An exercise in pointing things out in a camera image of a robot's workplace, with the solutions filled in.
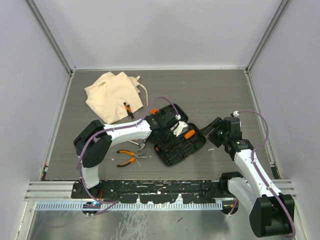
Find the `black plastic tool case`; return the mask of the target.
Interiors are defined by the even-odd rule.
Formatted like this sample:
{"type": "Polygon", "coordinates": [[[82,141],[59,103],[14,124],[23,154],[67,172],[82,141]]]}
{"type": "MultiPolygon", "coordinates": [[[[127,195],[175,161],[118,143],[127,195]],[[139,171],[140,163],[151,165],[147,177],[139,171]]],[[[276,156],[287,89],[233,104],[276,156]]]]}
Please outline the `black plastic tool case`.
{"type": "Polygon", "coordinates": [[[164,165],[172,167],[200,150],[207,142],[199,128],[188,122],[188,115],[177,105],[152,109],[145,117],[152,130],[147,142],[164,165]]]}

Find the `large orange handle screwdriver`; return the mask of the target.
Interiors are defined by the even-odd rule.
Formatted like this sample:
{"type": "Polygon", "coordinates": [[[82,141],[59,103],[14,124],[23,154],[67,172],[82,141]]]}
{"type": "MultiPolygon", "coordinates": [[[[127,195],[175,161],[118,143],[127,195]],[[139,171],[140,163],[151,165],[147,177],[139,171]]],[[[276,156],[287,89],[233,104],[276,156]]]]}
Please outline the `large orange handle screwdriver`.
{"type": "Polygon", "coordinates": [[[188,139],[192,138],[196,134],[196,131],[194,129],[187,130],[186,132],[183,132],[180,134],[174,141],[174,143],[184,143],[188,139]]]}

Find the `small orange black screwdriver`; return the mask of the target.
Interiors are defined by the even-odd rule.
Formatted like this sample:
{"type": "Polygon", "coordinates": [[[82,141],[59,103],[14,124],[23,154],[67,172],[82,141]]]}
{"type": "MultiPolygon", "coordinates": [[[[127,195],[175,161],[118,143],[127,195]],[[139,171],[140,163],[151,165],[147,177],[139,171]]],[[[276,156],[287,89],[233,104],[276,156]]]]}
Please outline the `small orange black screwdriver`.
{"type": "Polygon", "coordinates": [[[131,115],[130,115],[130,112],[129,112],[129,109],[128,109],[128,106],[127,106],[127,103],[126,103],[126,102],[124,102],[124,103],[123,103],[123,105],[124,105],[124,108],[125,108],[125,110],[126,110],[126,113],[127,113],[128,117],[129,117],[129,118],[131,118],[131,115]]]}

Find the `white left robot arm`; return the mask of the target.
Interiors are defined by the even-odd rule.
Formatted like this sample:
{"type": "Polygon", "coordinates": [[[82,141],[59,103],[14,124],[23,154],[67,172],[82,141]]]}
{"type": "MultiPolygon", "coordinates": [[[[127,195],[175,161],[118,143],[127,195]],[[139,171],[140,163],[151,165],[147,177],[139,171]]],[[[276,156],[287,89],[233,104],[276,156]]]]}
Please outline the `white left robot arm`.
{"type": "Polygon", "coordinates": [[[78,156],[77,169],[88,198],[100,193],[99,165],[110,147],[134,139],[147,139],[150,136],[163,140],[164,134],[172,135],[172,128],[179,124],[179,115],[159,111],[136,121],[121,124],[102,124],[92,121],[73,141],[78,156]]]}

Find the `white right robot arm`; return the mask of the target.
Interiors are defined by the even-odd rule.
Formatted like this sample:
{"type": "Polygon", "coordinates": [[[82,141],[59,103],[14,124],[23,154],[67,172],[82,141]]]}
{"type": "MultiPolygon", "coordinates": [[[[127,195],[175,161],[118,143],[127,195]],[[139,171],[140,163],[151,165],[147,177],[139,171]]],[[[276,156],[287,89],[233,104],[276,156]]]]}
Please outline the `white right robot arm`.
{"type": "Polygon", "coordinates": [[[235,116],[216,118],[201,129],[217,148],[224,147],[240,172],[223,173],[219,191],[234,195],[249,214],[249,223],[258,238],[284,235],[294,237],[295,201],[269,178],[248,139],[243,138],[241,121],[235,116]]]}

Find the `orange black needle-nose pliers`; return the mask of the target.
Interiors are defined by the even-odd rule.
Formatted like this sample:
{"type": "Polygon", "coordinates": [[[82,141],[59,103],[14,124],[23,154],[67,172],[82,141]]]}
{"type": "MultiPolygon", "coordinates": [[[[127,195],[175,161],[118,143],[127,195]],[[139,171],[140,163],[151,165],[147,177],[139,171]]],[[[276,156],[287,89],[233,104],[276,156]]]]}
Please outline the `orange black needle-nose pliers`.
{"type": "Polygon", "coordinates": [[[128,155],[128,157],[126,159],[126,162],[123,162],[121,164],[117,164],[116,165],[117,168],[126,167],[126,166],[130,165],[131,163],[134,163],[137,159],[146,159],[146,158],[148,158],[146,153],[140,153],[139,154],[139,153],[135,153],[133,151],[128,151],[128,150],[124,150],[124,149],[118,150],[116,153],[117,154],[128,155]]]}

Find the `beige cloth bag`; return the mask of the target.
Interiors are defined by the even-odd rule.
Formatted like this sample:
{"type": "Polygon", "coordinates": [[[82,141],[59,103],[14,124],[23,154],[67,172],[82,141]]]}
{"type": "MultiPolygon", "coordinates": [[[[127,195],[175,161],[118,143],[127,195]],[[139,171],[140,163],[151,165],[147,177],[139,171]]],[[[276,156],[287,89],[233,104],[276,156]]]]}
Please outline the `beige cloth bag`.
{"type": "Polygon", "coordinates": [[[106,124],[113,124],[128,116],[124,102],[130,105],[133,113],[144,106],[139,88],[146,95],[148,91],[139,83],[139,79],[139,76],[127,76],[123,71],[117,75],[110,71],[104,73],[92,85],[84,88],[87,96],[85,103],[106,124]]]}

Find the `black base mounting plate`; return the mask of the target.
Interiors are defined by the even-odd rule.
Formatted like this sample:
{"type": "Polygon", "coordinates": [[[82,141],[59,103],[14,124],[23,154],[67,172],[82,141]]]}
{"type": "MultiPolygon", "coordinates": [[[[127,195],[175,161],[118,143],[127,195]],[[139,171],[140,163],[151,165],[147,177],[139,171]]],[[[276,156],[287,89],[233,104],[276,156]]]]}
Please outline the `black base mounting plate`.
{"type": "Polygon", "coordinates": [[[178,198],[184,204],[209,204],[235,199],[218,180],[102,180],[89,192],[96,199],[123,204],[171,204],[178,198]]]}

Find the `aluminium front rail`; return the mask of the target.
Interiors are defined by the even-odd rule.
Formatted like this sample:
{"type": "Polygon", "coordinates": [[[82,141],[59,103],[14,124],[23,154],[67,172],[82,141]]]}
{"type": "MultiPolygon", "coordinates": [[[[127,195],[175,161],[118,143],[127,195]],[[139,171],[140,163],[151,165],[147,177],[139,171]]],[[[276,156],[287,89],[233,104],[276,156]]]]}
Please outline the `aluminium front rail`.
{"type": "MultiPolygon", "coordinates": [[[[189,194],[204,198],[229,198],[220,190],[217,180],[103,180],[89,191],[94,197],[118,199],[122,195],[189,194]]],[[[80,181],[32,181],[27,189],[26,200],[87,199],[88,195],[80,181]]]]}

